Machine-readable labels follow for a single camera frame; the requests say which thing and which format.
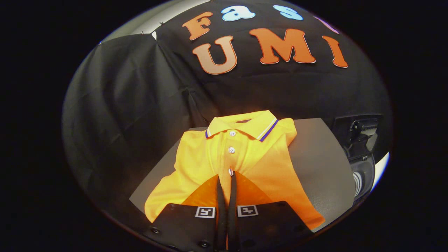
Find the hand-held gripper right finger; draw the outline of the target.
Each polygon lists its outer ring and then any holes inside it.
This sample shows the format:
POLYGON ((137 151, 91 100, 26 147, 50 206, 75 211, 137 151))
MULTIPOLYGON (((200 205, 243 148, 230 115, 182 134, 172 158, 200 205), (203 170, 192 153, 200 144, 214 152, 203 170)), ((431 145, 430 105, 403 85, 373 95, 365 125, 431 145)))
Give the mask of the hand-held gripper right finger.
POLYGON ((232 171, 227 213, 230 252, 281 252, 313 236, 286 201, 243 203, 243 199, 260 200, 261 190, 237 171, 232 171))

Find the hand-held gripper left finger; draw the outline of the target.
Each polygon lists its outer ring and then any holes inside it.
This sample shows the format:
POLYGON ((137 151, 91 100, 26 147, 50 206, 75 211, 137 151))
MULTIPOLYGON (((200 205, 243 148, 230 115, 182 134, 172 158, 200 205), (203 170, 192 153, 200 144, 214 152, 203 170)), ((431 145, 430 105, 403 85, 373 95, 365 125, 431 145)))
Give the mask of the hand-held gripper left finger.
POLYGON ((226 249, 226 205, 216 175, 200 185, 185 203, 167 204, 143 234, 177 252, 226 249))

